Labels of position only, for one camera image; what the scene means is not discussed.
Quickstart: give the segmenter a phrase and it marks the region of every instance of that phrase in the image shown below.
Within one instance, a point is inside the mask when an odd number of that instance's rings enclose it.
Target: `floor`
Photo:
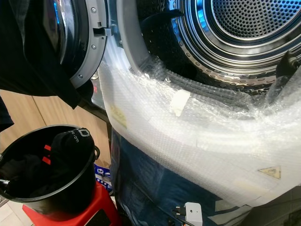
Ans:
[[[8,201],[0,207],[0,226],[32,226],[32,222],[22,210],[22,204]]]

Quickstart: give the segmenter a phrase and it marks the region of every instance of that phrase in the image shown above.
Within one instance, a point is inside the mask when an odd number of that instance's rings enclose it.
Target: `wooden panel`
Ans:
[[[0,90],[6,108],[14,125],[0,133],[0,153],[22,135],[44,127],[45,123],[32,98],[9,91]]]
[[[46,125],[69,124],[87,128],[100,149],[97,165],[109,167],[111,163],[107,124],[86,110],[74,110],[58,97],[33,97]]]

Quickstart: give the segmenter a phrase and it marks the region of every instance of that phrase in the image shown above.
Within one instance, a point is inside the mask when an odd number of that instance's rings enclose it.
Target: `red stool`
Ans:
[[[98,183],[91,204],[76,218],[66,221],[53,221],[25,205],[22,209],[35,226],[121,226],[120,217],[109,193]]]

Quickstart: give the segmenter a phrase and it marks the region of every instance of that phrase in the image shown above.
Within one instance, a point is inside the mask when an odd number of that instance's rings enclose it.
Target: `bucket handle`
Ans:
[[[99,151],[99,148],[96,147],[96,146],[94,146],[94,149],[96,151],[95,160],[97,160],[99,158],[99,156],[100,156],[100,151]]]

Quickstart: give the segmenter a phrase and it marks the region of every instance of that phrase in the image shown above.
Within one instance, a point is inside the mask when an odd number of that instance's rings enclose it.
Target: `screw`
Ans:
[[[91,8],[92,13],[96,13],[96,9],[94,7]]]

